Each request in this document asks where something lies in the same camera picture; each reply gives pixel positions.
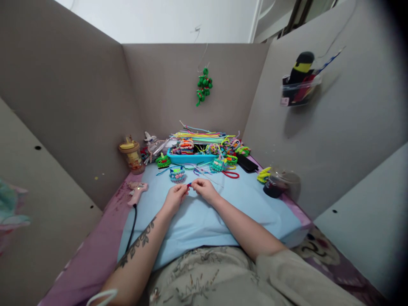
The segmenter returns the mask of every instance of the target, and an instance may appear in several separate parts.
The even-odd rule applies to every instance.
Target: hand
[[[209,180],[203,178],[197,178],[191,183],[191,187],[199,195],[208,202],[208,204],[213,205],[217,199],[221,198],[219,193],[215,190],[214,186]]]
[[[190,188],[185,184],[171,187],[164,201],[163,208],[167,209],[174,216],[179,211],[180,204],[188,195],[189,190]]]

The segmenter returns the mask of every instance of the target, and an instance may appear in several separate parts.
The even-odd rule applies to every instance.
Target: teal plastic basket
[[[167,150],[167,156],[170,157],[170,161],[172,164],[198,164],[202,163],[205,164],[207,162],[212,162],[214,158],[218,157],[218,155],[208,155],[208,154],[200,154],[200,155],[177,155],[172,154],[171,149]]]

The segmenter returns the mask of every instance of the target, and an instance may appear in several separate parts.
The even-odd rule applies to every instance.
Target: patterned rug
[[[384,305],[387,300],[317,228],[292,249],[311,266],[366,305]]]

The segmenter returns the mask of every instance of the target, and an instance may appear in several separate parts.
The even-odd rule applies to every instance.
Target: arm
[[[222,198],[210,181],[198,178],[192,182],[191,187],[218,212],[234,238],[254,262],[259,255],[273,255],[287,249],[262,225]]]
[[[101,289],[101,292],[118,290],[117,296],[109,305],[136,305],[150,277],[171,219],[186,195],[187,185],[179,184],[170,188],[163,207],[123,255]],[[94,301],[92,306],[98,305],[104,299],[105,297]]]

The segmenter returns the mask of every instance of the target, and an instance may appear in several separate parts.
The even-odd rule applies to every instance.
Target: pink bed sheet
[[[123,228],[131,209],[127,205],[131,198],[127,187],[130,181],[142,181],[142,174],[127,176],[106,206],[97,227],[81,244],[38,306],[86,305],[89,298],[99,292],[116,266]],[[302,229],[312,227],[311,220],[291,198],[282,195],[281,199],[300,220]]]

